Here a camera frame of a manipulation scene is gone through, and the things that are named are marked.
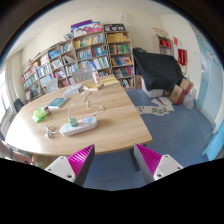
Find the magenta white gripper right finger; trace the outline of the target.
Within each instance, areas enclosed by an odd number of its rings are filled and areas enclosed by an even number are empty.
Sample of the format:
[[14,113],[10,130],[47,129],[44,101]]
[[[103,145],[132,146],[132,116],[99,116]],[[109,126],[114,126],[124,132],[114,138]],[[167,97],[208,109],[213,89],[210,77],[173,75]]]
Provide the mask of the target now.
[[169,154],[160,155],[139,144],[134,145],[134,156],[146,184],[157,181],[183,168]]

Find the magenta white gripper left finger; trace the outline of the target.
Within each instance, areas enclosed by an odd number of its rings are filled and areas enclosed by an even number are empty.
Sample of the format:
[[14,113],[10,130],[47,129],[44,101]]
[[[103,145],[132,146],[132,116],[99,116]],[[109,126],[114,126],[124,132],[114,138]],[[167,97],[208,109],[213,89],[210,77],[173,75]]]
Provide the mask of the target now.
[[94,156],[95,145],[92,144],[68,157],[59,156],[46,168],[46,171],[82,186]]

